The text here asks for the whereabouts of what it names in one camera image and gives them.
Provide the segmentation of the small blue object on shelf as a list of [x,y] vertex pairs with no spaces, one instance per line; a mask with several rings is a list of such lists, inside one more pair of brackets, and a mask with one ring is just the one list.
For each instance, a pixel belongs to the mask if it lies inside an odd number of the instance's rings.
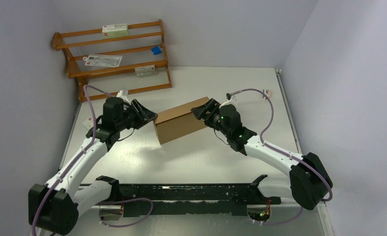
[[162,48],[160,46],[155,46],[151,48],[151,52],[153,55],[158,55],[162,53]]

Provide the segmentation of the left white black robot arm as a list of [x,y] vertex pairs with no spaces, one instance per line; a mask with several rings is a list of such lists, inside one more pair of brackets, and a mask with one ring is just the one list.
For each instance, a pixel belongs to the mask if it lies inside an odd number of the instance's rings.
[[158,114],[141,105],[136,99],[127,102],[109,97],[103,104],[103,114],[94,121],[79,150],[64,168],[45,184],[35,184],[28,193],[31,233],[41,228],[62,236],[71,232],[78,218],[98,203],[120,204],[123,197],[119,181],[100,176],[83,190],[79,189],[94,165],[120,139],[125,129],[140,129]]

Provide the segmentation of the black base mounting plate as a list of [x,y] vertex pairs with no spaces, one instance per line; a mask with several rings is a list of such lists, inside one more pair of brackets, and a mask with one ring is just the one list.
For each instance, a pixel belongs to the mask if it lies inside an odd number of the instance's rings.
[[121,199],[148,198],[153,201],[123,205],[124,217],[152,215],[230,214],[247,216],[251,205],[281,204],[279,197],[264,197],[251,183],[231,184],[120,184]]

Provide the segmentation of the white green box on table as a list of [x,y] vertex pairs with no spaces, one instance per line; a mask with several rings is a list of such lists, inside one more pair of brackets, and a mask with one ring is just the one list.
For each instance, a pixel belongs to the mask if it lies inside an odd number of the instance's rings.
[[94,124],[96,124],[97,121],[95,118],[87,118],[83,121],[82,125],[84,128],[86,128],[87,130],[90,130],[93,128]]

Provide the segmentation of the aluminium frame rail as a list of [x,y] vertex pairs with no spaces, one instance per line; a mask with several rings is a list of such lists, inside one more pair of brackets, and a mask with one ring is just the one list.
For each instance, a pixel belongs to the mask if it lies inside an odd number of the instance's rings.
[[[174,184],[216,183],[190,181]],[[260,213],[264,208],[251,205],[247,208],[247,212]],[[70,234],[72,236],[330,236],[333,232],[325,204],[319,203],[313,210],[306,210],[301,209],[293,200],[282,199],[281,204],[271,205],[270,218],[265,223],[253,221],[249,215],[152,215],[148,212],[137,217],[112,215],[101,224],[97,210],[90,209],[78,219]]]

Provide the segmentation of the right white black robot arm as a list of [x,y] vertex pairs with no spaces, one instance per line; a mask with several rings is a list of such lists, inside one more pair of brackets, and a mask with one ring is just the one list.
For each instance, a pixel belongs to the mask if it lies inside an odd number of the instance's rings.
[[207,127],[221,132],[231,149],[259,159],[284,174],[284,177],[267,176],[258,181],[250,190],[253,202],[261,204],[268,197],[280,197],[293,199],[304,209],[313,210],[319,202],[331,199],[333,183],[316,154],[294,153],[263,140],[243,126],[233,104],[221,105],[211,99],[191,112]]

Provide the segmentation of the clear plastic package on shelf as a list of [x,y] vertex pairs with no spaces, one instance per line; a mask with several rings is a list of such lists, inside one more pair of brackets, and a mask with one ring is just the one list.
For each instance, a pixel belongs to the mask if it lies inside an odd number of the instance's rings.
[[122,56],[91,54],[83,57],[85,66],[119,67]]

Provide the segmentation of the orange wooden shelf rack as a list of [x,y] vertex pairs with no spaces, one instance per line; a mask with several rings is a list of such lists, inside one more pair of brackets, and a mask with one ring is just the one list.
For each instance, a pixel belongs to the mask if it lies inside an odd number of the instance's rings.
[[56,32],[52,46],[63,51],[66,75],[76,79],[80,102],[86,101],[83,87],[91,79],[127,79],[130,94],[172,87],[162,20]]

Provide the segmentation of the small pink white object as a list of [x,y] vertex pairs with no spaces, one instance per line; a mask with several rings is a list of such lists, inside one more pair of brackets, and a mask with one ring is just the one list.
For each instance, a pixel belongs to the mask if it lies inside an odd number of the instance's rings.
[[270,90],[270,89],[263,90],[263,93],[264,93],[264,98],[265,99],[269,99],[272,96],[272,90]]

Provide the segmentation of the white box lower shelf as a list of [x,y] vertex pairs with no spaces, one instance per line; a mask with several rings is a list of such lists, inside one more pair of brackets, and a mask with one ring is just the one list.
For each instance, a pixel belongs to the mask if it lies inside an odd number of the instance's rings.
[[139,78],[157,75],[155,65],[136,67],[135,73],[136,73],[136,76]]

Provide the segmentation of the white green box top shelf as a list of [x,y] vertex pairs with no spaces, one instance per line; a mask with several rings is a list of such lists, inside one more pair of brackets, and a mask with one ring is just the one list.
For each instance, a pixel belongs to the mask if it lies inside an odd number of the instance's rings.
[[105,38],[129,36],[128,24],[104,25],[102,34]]

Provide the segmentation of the brown cardboard box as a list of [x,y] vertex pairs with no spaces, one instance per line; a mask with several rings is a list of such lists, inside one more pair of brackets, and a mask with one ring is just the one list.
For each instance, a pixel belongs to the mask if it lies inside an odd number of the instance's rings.
[[162,145],[206,128],[202,121],[195,118],[191,109],[208,101],[208,97],[203,97],[158,113],[154,120],[154,129],[159,143]]

